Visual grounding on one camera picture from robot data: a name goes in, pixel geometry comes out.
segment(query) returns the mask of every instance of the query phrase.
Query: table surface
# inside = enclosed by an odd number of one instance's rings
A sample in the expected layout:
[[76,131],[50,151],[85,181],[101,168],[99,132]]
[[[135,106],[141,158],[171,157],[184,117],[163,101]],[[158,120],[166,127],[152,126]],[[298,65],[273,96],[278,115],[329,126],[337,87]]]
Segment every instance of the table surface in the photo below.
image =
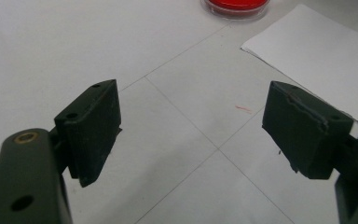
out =
[[0,146],[115,78],[124,131],[99,180],[63,174],[75,224],[338,223],[337,173],[296,175],[261,129],[270,81],[296,83],[240,50],[299,3],[358,32],[353,0],[271,0],[257,21],[199,0],[0,1]]

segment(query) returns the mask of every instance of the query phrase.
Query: red scratch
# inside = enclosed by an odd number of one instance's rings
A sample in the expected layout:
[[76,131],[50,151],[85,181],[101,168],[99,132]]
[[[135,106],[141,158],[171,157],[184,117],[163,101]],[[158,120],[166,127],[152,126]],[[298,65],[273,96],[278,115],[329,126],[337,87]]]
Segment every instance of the red scratch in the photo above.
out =
[[246,111],[248,114],[252,114],[252,110],[244,106],[235,105],[235,108]]

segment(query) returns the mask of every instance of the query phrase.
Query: screw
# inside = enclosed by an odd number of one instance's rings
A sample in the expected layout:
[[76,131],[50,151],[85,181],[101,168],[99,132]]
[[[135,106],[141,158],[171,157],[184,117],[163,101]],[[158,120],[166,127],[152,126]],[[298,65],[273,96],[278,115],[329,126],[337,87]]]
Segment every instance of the screw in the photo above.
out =
[[34,141],[38,135],[39,134],[35,133],[35,132],[22,133],[22,134],[16,136],[16,138],[14,139],[14,142],[17,144],[30,143],[30,142]]

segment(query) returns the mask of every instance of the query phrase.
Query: round hole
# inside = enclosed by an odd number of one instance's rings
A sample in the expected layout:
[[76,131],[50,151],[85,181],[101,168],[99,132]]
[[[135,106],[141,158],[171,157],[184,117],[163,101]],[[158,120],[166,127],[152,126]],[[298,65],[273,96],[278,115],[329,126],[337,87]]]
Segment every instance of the round hole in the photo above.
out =
[[339,117],[339,116],[337,116],[337,115],[333,115],[333,116],[331,116],[331,119],[334,119],[334,120],[339,120],[339,119],[340,119],[340,117]]
[[77,117],[77,113],[71,113],[66,116],[68,119],[74,119]]
[[33,201],[34,201],[34,197],[31,195],[20,197],[11,205],[11,210],[13,212],[20,212],[25,208],[29,207]]
[[25,144],[34,141],[38,136],[38,133],[32,132],[32,133],[22,133],[18,135],[14,142],[17,144]]

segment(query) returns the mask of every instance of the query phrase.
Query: white tile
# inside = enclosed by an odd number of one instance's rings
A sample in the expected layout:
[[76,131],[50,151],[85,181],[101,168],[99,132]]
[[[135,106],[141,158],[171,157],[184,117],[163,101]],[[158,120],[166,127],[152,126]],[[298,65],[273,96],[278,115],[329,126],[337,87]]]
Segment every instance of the white tile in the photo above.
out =
[[0,145],[16,131],[51,129],[88,86],[120,90],[228,21],[198,1],[0,1]]
[[138,223],[292,223],[220,151]]
[[74,223],[135,223],[216,148],[147,80],[120,93],[123,132],[82,189],[66,174]]
[[334,183],[296,174],[262,128],[258,113],[221,150],[295,223],[338,223]]
[[240,50],[253,25],[232,23],[147,76],[217,147],[264,106],[272,79],[290,81]]

